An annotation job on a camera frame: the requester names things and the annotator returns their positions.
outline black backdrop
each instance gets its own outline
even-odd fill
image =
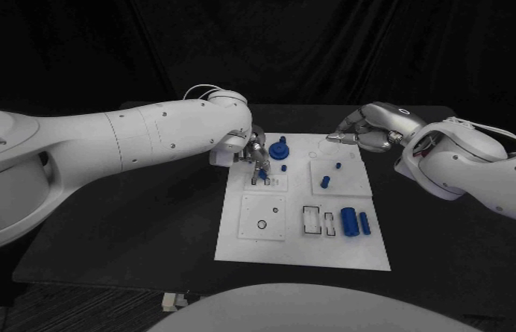
[[[442,104],[515,131],[515,0],[0,2],[0,110],[94,113],[210,83],[253,103]]]

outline black table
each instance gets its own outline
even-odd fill
[[[123,108],[151,102],[130,102]],[[358,106],[251,104],[266,132],[328,134]],[[455,112],[407,106],[429,122]],[[210,295],[253,284],[342,286],[443,314],[516,313],[516,220],[469,195],[445,201],[362,151],[391,272],[215,261],[228,168],[210,155],[90,183],[55,210],[15,280]]]

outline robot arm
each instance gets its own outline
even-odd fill
[[[352,125],[358,133],[345,134]],[[345,118],[328,141],[372,152],[401,144],[398,173],[437,197],[452,201],[469,192],[492,211],[516,219],[516,157],[475,125],[516,139],[502,129],[455,117],[427,125],[406,109],[375,102]]]
[[[0,246],[37,227],[84,185],[109,175],[207,151],[214,165],[231,166],[240,154],[269,171],[257,131],[247,99],[227,90],[208,101],[168,101],[80,116],[0,111]]]

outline blue part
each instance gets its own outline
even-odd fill
[[[321,187],[326,189],[329,183],[331,183],[331,177],[326,176],[326,177],[323,178],[323,182],[321,183]]]
[[[286,142],[276,142],[269,147],[269,156],[276,160],[285,160],[289,157],[289,145]]]
[[[259,175],[264,180],[267,179],[267,171],[266,170],[262,169]]]
[[[364,232],[365,235],[371,235],[368,215],[367,215],[367,213],[364,211],[358,215],[361,217],[362,232]]]
[[[345,226],[345,235],[348,237],[361,235],[361,231],[358,230],[358,214],[355,213],[355,209],[352,207],[342,209],[341,216],[342,225]]]

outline gray carpet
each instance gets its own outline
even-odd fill
[[[29,285],[8,310],[6,327],[0,331],[145,332],[171,315],[162,310],[162,300],[159,292]],[[0,312],[0,326],[5,311]],[[511,320],[482,316],[458,319],[485,332],[516,331],[516,323]]]

